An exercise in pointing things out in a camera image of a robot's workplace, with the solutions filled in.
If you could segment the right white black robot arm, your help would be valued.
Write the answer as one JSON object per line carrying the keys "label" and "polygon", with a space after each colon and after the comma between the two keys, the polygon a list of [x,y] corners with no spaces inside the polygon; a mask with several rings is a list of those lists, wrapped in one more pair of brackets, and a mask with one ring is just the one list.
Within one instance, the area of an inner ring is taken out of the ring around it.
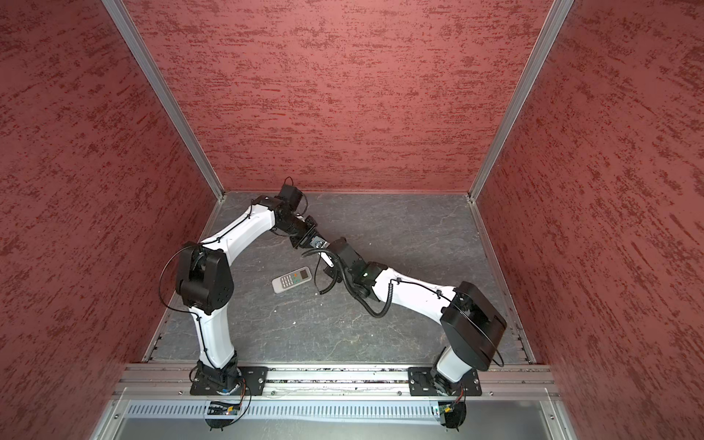
{"label": "right white black robot arm", "polygon": [[507,323],[475,284],[453,287],[416,280],[385,264],[364,260],[344,238],[302,254],[315,255],[326,264],[324,272],[331,283],[320,293],[341,284],[373,318],[385,317],[396,305],[442,328],[448,346],[428,373],[436,394],[457,396],[469,372],[505,365],[500,343]]}

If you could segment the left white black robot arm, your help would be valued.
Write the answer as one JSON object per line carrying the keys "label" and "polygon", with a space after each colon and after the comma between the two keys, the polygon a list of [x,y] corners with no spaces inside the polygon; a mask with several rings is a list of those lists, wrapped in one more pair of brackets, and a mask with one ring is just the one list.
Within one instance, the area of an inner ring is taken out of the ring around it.
{"label": "left white black robot arm", "polygon": [[294,248],[309,248],[316,223],[299,210],[305,194],[286,183],[273,196],[253,199],[245,212],[199,242],[188,242],[170,258],[177,262],[175,292],[183,314],[194,321],[200,354],[194,380],[221,395],[244,389],[237,352],[231,342],[227,306],[235,283],[231,266],[256,239],[267,232],[291,238]]}

